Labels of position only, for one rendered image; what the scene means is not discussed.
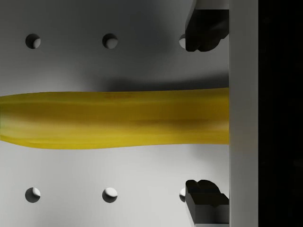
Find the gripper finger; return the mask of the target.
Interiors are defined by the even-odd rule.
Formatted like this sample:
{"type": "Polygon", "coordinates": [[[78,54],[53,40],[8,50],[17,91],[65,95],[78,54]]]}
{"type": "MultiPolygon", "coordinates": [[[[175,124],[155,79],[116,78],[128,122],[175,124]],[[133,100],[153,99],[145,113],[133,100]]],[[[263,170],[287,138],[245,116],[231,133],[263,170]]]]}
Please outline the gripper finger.
{"type": "Polygon", "coordinates": [[[229,198],[209,180],[187,180],[185,203],[194,224],[228,224],[229,198]]]}
{"type": "Polygon", "coordinates": [[[185,30],[186,51],[211,51],[228,34],[228,9],[195,9],[185,30]]]}

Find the banana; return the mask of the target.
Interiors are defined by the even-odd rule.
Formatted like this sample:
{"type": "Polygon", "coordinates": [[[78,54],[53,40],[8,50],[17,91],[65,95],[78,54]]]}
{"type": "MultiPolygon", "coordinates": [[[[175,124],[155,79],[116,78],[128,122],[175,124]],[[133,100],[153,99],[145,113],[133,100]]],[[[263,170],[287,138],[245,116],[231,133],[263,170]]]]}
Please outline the banana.
{"type": "Polygon", "coordinates": [[[229,90],[0,96],[0,140],[43,149],[228,144],[229,90]]]}

